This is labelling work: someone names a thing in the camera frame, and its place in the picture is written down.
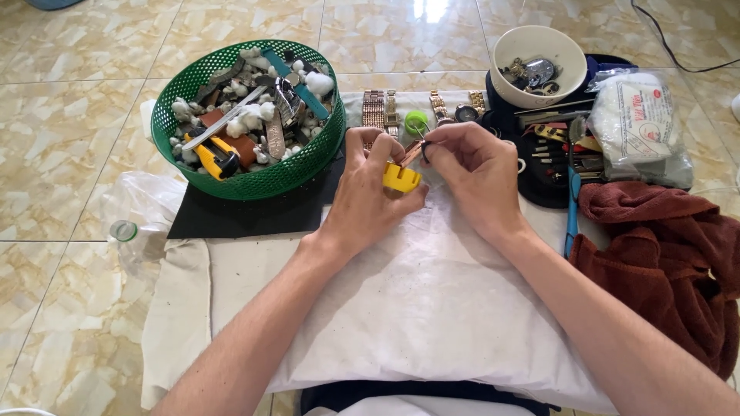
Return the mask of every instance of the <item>plastic bottle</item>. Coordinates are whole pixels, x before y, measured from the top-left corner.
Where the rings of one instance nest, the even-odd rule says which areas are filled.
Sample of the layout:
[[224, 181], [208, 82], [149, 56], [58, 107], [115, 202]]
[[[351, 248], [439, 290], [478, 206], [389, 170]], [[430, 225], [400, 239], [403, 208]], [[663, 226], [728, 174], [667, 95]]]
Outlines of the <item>plastic bottle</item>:
[[162, 223], [141, 227], [131, 221], [118, 220], [110, 226], [110, 234], [118, 244], [118, 259], [125, 269], [139, 263], [156, 262], [164, 258], [164, 244], [169, 227]]

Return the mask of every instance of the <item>hand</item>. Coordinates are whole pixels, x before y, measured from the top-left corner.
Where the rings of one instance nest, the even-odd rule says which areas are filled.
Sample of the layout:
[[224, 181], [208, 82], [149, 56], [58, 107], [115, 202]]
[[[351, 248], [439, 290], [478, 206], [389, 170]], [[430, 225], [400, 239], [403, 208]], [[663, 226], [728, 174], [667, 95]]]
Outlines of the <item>hand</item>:
[[519, 209], [516, 147], [473, 122], [440, 126], [425, 139], [433, 143], [427, 159], [481, 237], [499, 248], [503, 238], [528, 228]]
[[[373, 143], [372, 150], [363, 149], [364, 143]], [[405, 153], [403, 146], [382, 130], [351, 128], [346, 133], [346, 144], [346, 165], [334, 203], [315, 234], [349, 260], [377, 243], [403, 217], [422, 209], [429, 187], [421, 184], [398, 199], [386, 196], [386, 162], [389, 157], [400, 162]]]

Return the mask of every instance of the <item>white bowl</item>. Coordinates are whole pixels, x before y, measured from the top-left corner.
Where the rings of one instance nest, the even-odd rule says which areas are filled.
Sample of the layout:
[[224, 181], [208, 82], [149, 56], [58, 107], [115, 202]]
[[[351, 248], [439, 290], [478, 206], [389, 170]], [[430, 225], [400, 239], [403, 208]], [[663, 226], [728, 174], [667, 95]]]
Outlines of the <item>white bowl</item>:
[[[534, 95], [518, 90], [499, 72], [499, 68], [510, 67], [515, 58], [527, 62], [534, 58], [546, 58], [562, 68], [555, 80], [560, 91], [555, 95]], [[547, 107], [564, 99], [583, 83], [586, 78], [586, 57], [581, 47], [567, 35], [546, 26], [521, 26], [509, 30], [494, 45], [491, 83], [501, 98], [521, 108]]]

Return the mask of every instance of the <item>marble tile floor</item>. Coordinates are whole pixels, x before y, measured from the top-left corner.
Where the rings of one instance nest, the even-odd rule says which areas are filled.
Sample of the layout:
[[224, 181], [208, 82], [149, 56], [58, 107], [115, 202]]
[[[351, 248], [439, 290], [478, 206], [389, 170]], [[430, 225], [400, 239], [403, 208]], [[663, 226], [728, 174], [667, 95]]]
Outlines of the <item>marble tile floor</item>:
[[[684, 66], [740, 56], [736, 0], [637, 3]], [[99, 197], [127, 170], [177, 177], [143, 139], [138, 108], [188, 63], [285, 38], [324, 54], [340, 91], [482, 89], [495, 41], [524, 24], [654, 68], [674, 94], [695, 188], [734, 185], [740, 64], [674, 69], [629, 0], [85, 0], [54, 12], [0, 0], [0, 408], [147, 413], [140, 342], [154, 282], [121, 271]], [[737, 191], [703, 196], [740, 218]], [[294, 400], [266, 395], [256, 414], [290, 416]]]

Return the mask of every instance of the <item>black pants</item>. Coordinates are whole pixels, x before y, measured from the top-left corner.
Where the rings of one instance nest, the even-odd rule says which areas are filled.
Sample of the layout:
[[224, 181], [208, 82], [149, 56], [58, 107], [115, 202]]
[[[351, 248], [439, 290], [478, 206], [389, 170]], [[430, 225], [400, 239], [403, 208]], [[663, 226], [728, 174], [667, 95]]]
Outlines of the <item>black pants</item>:
[[560, 408], [531, 399], [523, 399], [509, 392], [499, 392], [490, 384], [472, 381], [370, 381], [351, 380], [323, 384], [304, 389], [300, 396], [300, 413], [305, 415], [315, 407], [341, 412], [368, 397], [414, 395], [480, 400], [520, 406], [536, 416], [549, 416], [550, 408]]

